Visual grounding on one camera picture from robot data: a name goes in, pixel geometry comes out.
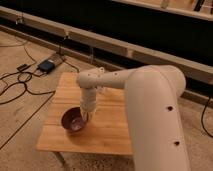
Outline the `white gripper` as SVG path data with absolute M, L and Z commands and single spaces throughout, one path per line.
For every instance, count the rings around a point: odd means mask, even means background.
M 96 109 L 96 89 L 81 89 L 80 113 L 82 120 L 86 123 L 91 121 Z

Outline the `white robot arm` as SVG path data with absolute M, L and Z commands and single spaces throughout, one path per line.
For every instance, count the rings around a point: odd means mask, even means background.
M 106 72 L 102 68 L 77 75 L 82 90 L 81 114 L 96 108 L 96 89 L 122 89 L 135 171 L 191 171 L 177 99 L 186 79 L 171 65 L 148 65 Z

